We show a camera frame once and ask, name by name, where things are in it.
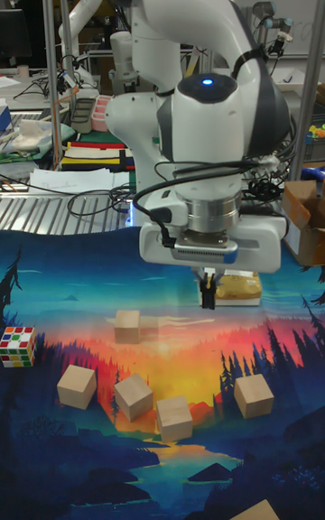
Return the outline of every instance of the yellow object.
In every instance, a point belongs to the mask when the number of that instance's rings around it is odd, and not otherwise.
[[[216,291],[216,305],[259,305],[262,284],[256,272],[227,271]]]

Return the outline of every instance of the wooden block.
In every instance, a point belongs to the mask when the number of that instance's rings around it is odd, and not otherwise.
[[[241,514],[234,516],[231,520],[279,520],[275,511],[270,507],[267,500],[263,500],[242,512]]]
[[[140,342],[140,311],[118,311],[115,326],[116,343]]]
[[[234,397],[244,418],[256,418],[271,413],[274,395],[262,374],[238,377]]]
[[[96,374],[93,369],[68,366],[57,385],[62,404],[86,410],[96,392]]]
[[[157,421],[162,441],[177,441],[190,438],[193,420],[184,395],[157,402]]]
[[[139,376],[134,374],[114,386],[116,403],[129,422],[133,422],[153,409],[153,391]]]

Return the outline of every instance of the cable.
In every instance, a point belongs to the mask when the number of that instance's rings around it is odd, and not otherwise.
[[[154,169],[154,172],[158,175],[158,177],[160,177],[161,179],[163,179],[164,181],[167,181],[167,179],[165,177],[163,177],[163,175],[161,173],[159,173],[157,167],[158,165],[189,165],[189,164],[193,164],[193,165],[208,165],[209,163],[207,162],[197,162],[197,161],[159,161],[155,164],[155,166],[153,167]]]
[[[64,59],[66,59],[67,57],[72,57],[72,59],[77,60],[77,57],[75,57],[74,54],[72,54],[72,53],[65,54],[65,55],[61,58],[61,60],[60,60],[60,65],[62,64],[62,62],[64,61]]]
[[[182,185],[183,183],[190,183],[193,181],[203,181],[206,179],[217,179],[218,177],[228,177],[231,175],[238,175],[242,173],[242,170],[234,170],[231,172],[222,172],[222,173],[204,173],[202,175],[196,175],[193,177],[182,177],[181,179],[175,179],[174,181],[165,181],[163,183],[158,183],[157,185],[153,185],[152,187],[147,187],[146,189],[143,189],[142,191],[139,191],[136,193],[133,199],[133,205],[136,209],[147,215],[151,221],[159,225],[159,227],[162,230],[162,244],[167,247],[173,247],[174,246],[174,239],[172,239],[169,235],[169,231],[167,227],[163,224],[163,222],[149,209],[146,209],[142,205],[139,205],[139,200],[144,197],[145,195],[148,195],[149,193],[153,193],[154,191],[160,190],[160,189],[166,189],[166,187],[173,187],[175,185]]]
[[[18,183],[19,185],[25,185],[26,187],[31,187],[32,189],[38,189],[41,191],[48,191],[49,193],[58,193],[58,195],[73,195],[73,193],[68,193],[66,191],[56,191],[54,189],[45,189],[45,187],[38,187],[37,185],[31,185],[31,183],[22,183],[19,181],[19,179],[14,179],[14,177],[8,177],[8,175],[2,175],[0,173],[0,177],[3,180],[9,179],[10,181],[13,181],[14,183]]]
[[[13,187],[13,185],[11,185],[10,183],[8,183],[8,181],[3,180],[2,183],[4,183],[5,185],[8,185],[8,187],[10,187],[10,189],[12,189],[15,193],[18,193],[17,189],[15,189],[15,188]]]
[[[208,49],[199,49],[199,47],[195,47],[200,54],[204,54],[206,57],[208,57],[207,50]]]
[[[77,212],[73,210],[73,204],[76,199],[79,197],[84,197],[85,195],[90,194],[106,194],[111,200],[111,205],[108,205],[102,209],[97,209],[96,211],[91,211],[90,213],[82,213]],[[135,188],[130,185],[129,183],[126,183],[125,185],[121,185],[120,187],[115,187],[114,189],[107,190],[107,189],[99,189],[99,190],[90,190],[90,191],[84,191],[83,193],[77,193],[76,195],[73,195],[71,199],[68,201],[67,210],[70,213],[70,215],[73,215],[74,217],[89,217],[92,215],[97,215],[98,213],[103,213],[104,211],[108,211],[109,209],[113,209],[114,211],[117,211],[117,213],[127,213],[128,209],[116,209],[116,205],[120,203],[121,201],[126,201],[128,199],[131,199],[131,197],[135,194]]]
[[[14,99],[17,99],[18,97],[21,97],[22,95],[25,95],[27,92],[28,92],[28,95],[31,95],[31,94],[43,95],[45,98],[47,98],[49,96],[48,86],[49,86],[49,81],[45,77],[43,77],[41,79],[33,80],[31,82],[31,84],[28,85],[28,87],[26,87],[21,93],[18,93],[18,95],[15,95]],[[41,92],[30,91],[29,89],[32,87],[38,87],[41,90]]]
[[[252,167],[258,167],[260,166],[256,161],[229,161],[229,162],[214,162],[214,163],[202,163],[197,164],[194,167],[185,167],[185,169],[179,169],[178,171],[173,172],[173,175],[181,175],[184,173],[191,173],[196,171],[205,171],[206,169],[220,169],[221,167],[229,167],[230,169],[233,168],[247,168],[250,169]]]
[[[279,62],[279,60],[280,60],[280,57],[278,57],[278,58],[276,59],[276,61],[275,61],[275,63],[274,63],[274,67],[272,68],[272,70],[271,70],[271,72],[270,72],[270,77],[272,77],[272,75],[274,74],[274,69],[275,69],[277,63]]]

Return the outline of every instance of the printed tree silhouette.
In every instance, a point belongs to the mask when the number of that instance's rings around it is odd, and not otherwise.
[[[262,358],[260,357],[255,343],[253,344],[253,357],[254,357],[254,375],[263,374],[262,369]]]
[[[231,375],[231,385],[234,387],[236,381],[236,369],[231,356],[229,356],[229,371]]]
[[[307,300],[305,300],[304,297],[302,297],[302,307],[306,308],[311,316],[311,325],[316,330],[316,342],[317,347],[320,351],[320,354],[325,358],[325,328],[322,324],[322,322],[314,315],[311,311],[311,307]]]
[[[310,267],[303,267],[301,269],[301,273],[304,273],[304,272],[308,271],[309,269],[311,269],[311,268]],[[318,283],[325,283],[325,265],[321,266],[320,277],[318,279]],[[311,300],[311,302],[315,303],[315,305],[323,305],[325,303],[325,292],[323,292],[320,295],[320,297],[317,297],[315,300]]]
[[[267,382],[271,383],[274,367],[267,357],[266,349],[262,346],[263,372]]]
[[[47,441],[51,436],[62,436],[63,433],[64,423],[51,420],[46,414],[23,422],[20,427],[21,436],[34,438],[38,441]]]
[[[7,267],[7,272],[4,279],[0,283],[0,335],[2,330],[6,328],[4,309],[11,303],[11,292],[16,285],[18,289],[22,290],[22,287],[18,281],[18,263],[22,258],[22,248],[19,247],[17,257],[14,262]]]
[[[249,367],[248,367],[248,364],[247,364],[247,360],[246,360],[245,357],[243,357],[243,363],[244,363],[245,376],[251,376],[252,374],[250,373],[250,370],[249,370]]]
[[[120,376],[120,374],[119,374],[119,370],[117,368],[117,371],[116,371],[116,381],[115,381],[116,384],[118,384],[118,382],[119,382],[119,376]],[[113,396],[112,396],[112,399],[110,401],[110,405],[111,405],[112,414],[113,414],[113,417],[114,417],[113,424],[116,425],[116,416],[119,413],[120,409],[119,409],[119,407],[117,405],[115,394],[113,394]]]
[[[297,348],[299,350],[299,353],[302,357],[302,363],[304,367],[313,369],[313,364],[310,362],[310,358],[307,354],[307,349],[304,346],[304,343],[302,341],[302,338],[300,337],[299,333],[297,333],[296,330],[292,330],[294,341],[296,342]]]
[[[236,377],[243,377],[243,370],[240,367],[236,351],[233,351],[233,357],[234,357],[234,366],[235,366],[235,375]]]
[[[12,410],[18,410],[17,398],[23,394],[27,370],[13,368],[9,386],[0,403],[0,461],[16,464],[17,458],[12,442]]]
[[[298,368],[297,368],[297,366],[294,363],[293,356],[291,355],[289,349],[286,347],[285,344],[283,344],[283,349],[284,349],[285,359],[288,362],[288,367],[289,367],[289,369],[291,370],[292,373],[295,373]]]
[[[232,386],[232,378],[231,374],[226,366],[226,358],[221,351],[221,361],[223,366],[223,372],[220,376],[221,383],[221,396],[222,401],[229,401],[233,397],[233,386]]]

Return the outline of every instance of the table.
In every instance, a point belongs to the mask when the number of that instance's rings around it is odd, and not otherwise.
[[[283,248],[282,269],[262,275],[260,308],[212,311],[199,307],[189,269],[140,259],[135,228],[2,231],[0,241],[0,280],[11,273],[21,288],[13,282],[5,321],[38,332],[33,368],[0,366],[2,520],[229,520],[264,498],[280,520],[323,520],[325,329],[312,304],[324,292],[320,268],[301,273]],[[115,344],[118,309],[141,310],[139,345]],[[69,363],[96,369],[87,411],[59,403]],[[133,373],[154,406],[187,397],[191,439],[163,444],[155,410],[127,421],[114,383]],[[233,384],[252,373],[264,374],[274,409],[243,420]]]
[[[19,98],[14,98],[16,95],[19,95],[19,93],[21,93],[25,88],[31,85],[33,80],[39,79],[40,77],[44,76],[46,76],[44,72],[37,75],[33,75],[33,77],[29,77],[26,79],[21,79],[20,77],[14,75],[13,79],[18,80],[19,84],[12,85],[11,87],[0,88],[0,98],[5,98],[6,103],[11,111],[30,111],[50,108],[50,100],[48,98],[44,98],[41,91],[39,95],[26,94],[22,95]]]

